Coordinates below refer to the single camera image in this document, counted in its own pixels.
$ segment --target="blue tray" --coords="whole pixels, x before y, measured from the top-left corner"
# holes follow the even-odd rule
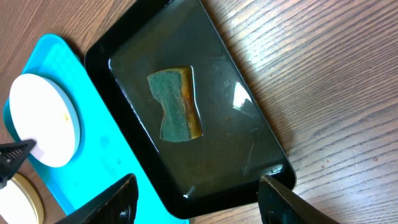
[[[58,84],[70,97],[79,117],[80,145],[67,165],[52,168],[29,156],[67,215],[126,174],[133,173],[139,188],[136,223],[189,223],[166,211],[85,69],[65,41],[53,34],[41,37],[22,73],[40,75]],[[8,101],[3,118],[11,136],[18,141]]]

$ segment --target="wood grain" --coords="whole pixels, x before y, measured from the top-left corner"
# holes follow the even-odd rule
[[[42,34],[82,55],[133,2],[0,1],[0,105]],[[398,2],[203,3],[289,155],[294,192],[341,223],[398,223]],[[193,222],[261,220],[254,204]]]

